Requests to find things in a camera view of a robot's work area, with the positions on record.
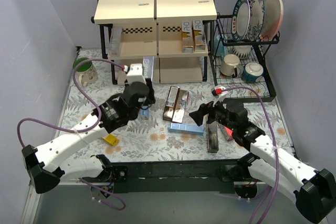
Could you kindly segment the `dark grey toothpaste box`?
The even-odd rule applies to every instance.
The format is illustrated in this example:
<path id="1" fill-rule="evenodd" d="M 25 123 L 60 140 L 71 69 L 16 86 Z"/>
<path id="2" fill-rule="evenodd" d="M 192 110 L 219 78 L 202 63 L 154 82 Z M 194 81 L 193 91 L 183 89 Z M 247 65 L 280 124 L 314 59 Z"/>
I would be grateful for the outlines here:
<path id="1" fill-rule="evenodd" d="M 209 153 L 217 153 L 219 150 L 218 147 L 218 132 L 217 132 L 217 123 L 207 123 L 207 151 Z"/>

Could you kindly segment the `black gold toothpaste box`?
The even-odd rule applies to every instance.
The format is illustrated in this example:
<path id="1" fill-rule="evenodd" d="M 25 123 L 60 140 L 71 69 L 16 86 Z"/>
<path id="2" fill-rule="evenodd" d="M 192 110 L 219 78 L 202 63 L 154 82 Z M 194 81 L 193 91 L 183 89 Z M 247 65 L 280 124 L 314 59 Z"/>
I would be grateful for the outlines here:
<path id="1" fill-rule="evenodd" d="M 163 110 L 162 118 L 164 121 L 170 121 L 170 122 L 172 121 L 174 111 L 176 108 L 177 99 L 179 97 L 179 91 L 180 91 L 180 87 L 170 86 L 167 100 L 165 103 L 165 107 Z"/>

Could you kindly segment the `brown red toothpaste box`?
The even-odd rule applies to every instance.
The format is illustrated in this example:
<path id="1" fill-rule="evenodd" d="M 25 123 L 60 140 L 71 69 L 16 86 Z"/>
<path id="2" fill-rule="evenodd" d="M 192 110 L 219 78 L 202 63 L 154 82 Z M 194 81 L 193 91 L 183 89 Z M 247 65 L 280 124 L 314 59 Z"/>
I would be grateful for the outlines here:
<path id="1" fill-rule="evenodd" d="M 187 107 L 188 98 L 189 98 L 189 91 L 186 91 L 186 90 L 179 91 L 178 99 L 177 99 L 176 106 L 174 109 L 172 122 L 174 123 L 183 122 L 183 117 L 184 117 L 184 113 Z"/>

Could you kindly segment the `silver white toothpaste box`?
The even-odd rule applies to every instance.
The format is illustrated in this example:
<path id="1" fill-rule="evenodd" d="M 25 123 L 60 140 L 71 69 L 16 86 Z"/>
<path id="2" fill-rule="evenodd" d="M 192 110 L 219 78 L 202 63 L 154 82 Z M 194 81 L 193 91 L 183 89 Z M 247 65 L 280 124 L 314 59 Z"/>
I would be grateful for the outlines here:
<path id="1" fill-rule="evenodd" d="M 143 76 L 145 79 L 150 79 L 153 82 L 153 75 L 154 75 L 154 57 L 147 56 L 143 58 L 142 62 L 143 66 Z"/>

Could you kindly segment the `silver striped toothpaste box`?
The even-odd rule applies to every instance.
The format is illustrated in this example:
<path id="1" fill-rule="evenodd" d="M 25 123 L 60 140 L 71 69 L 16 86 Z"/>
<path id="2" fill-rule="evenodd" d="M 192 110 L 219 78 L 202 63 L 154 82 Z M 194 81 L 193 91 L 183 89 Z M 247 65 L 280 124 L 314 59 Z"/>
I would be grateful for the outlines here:
<path id="1" fill-rule="evenodd" d="M 122 40 L 123 28 L 121 26 L 114 26 L 109 43 L 109 53 L 117 56 L 120 53 L 121 40 Z"/>

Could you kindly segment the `orange RO toothpaste box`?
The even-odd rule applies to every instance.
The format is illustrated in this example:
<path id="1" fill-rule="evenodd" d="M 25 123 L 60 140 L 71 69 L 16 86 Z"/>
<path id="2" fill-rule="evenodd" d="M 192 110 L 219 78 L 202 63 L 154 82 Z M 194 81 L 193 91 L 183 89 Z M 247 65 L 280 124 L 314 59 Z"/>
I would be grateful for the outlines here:
<path id="1" fill-rule="evenodd" d="M 182 53 L 191 54 L 194 51 L 194 40 L 192 32 L 192 23 L 190 21 L 182 21 Z"/>

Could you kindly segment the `silver RO toothpaste box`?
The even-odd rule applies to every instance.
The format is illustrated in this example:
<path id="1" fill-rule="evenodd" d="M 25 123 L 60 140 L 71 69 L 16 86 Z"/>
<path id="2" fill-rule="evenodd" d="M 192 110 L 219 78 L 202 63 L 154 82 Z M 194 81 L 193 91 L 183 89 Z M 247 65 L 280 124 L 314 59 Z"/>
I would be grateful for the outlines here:
<path id="1" fill-rule="evenodd" d="M 206 38 L 204 34 L 204 27 L 202 20 L 193 21 L 193 38 L 194 38 L 195 51 L 205 51 Z"/>

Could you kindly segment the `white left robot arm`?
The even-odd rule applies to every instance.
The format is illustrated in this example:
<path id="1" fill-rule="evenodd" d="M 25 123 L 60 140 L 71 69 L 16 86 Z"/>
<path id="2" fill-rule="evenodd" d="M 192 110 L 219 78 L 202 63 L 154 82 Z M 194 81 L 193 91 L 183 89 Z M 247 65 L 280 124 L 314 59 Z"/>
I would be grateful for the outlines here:
<path id="1" fill-rule="evenodd" d="M 37 147 L 22 148 L 24 165 L 36 193 L 54 189 L 60 182 L 88 178 L 106 182 L 115 174 L 112 163 L 103 154 L 71 161 L 70 157 L 93 141 L 106 137 L 138 117 L 143 106 L 155 103 L 151 79 L 133 82 L 93 110 L 65 134 Z"/>

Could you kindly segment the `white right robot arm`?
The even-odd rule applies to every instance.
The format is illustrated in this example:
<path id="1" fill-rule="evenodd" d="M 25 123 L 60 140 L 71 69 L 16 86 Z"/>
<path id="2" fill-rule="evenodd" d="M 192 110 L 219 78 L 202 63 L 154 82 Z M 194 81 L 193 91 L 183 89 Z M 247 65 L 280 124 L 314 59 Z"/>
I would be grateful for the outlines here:
<path id="1" fill-rule="evenodd" d="M 278 190 L 311 223 L 320 223 L 335 209 L 335 177 L 327 169 L 317 170 L 298 160 L 253 124 L 243 103 L 230 101 L 201 104 L 190 117 L 200 126 L 204 116 L 232 130 L 234 141 L 252 154 L 250 162 L 238 166 L 238 176 L 256 178 Z"/>

